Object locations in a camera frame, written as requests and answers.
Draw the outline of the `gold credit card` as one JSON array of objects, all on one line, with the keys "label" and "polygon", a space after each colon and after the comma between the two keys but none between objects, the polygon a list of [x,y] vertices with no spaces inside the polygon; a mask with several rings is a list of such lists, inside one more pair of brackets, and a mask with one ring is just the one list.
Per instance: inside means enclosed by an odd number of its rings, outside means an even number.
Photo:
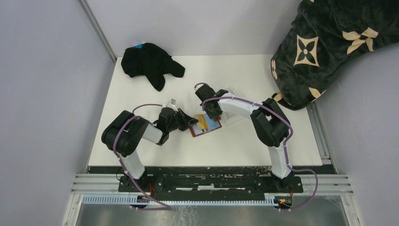
[{"label": "gold credit card", "polygon": [[194,118],[198,120],[197,128],[199,130],[207,130],[208,129],[208,125],[207,125],[204,114],[196,114],[196,115],[194,115]]}]

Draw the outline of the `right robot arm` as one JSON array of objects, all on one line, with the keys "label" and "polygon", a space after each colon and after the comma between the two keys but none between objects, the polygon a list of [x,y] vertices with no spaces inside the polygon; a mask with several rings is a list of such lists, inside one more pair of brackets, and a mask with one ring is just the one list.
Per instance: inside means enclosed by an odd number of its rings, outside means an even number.
[{"label": "right robot arm", "polygon": [[251,101],[221,89],[214,91],[206,83],[194,86],[195,95],[210,119],[215,120],[223,113],[232,113],[251,120],[258,139],[269,149],[271,158],[272,187],[277,192],[286,191],[291,181],[292,166],[288,160],[287,141],[293,129],[278,103],[268,98],[265,101]]}]

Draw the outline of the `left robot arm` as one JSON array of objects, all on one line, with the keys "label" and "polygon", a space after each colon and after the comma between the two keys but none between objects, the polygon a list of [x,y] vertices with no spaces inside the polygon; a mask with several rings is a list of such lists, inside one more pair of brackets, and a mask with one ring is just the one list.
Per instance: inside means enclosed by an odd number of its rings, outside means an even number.
[{"label": "left robot arm", "polygon": [[175,130],[186,131],[199,121],[180,108],[164,107],[158,119],[152,123],[129,111],[122,111],[103,131],[101,141],[117,156],[121,166],[136,191],[147,188],[148,178],[143,176],[145,166],[137,153],[141,140],[162,146]]}]

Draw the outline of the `brown leather card holder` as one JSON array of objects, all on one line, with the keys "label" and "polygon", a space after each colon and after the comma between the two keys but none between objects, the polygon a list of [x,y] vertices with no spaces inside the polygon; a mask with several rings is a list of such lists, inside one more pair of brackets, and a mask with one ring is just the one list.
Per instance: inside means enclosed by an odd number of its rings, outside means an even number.
[{"label": "brown leather card holder", "polygon": [[216,119],[211,119],[207,114],[196,114],[194,118],[199,122],[190,127],[190,132],[193,137],[198,137],[222,127],[220,123],[220,116]]}]

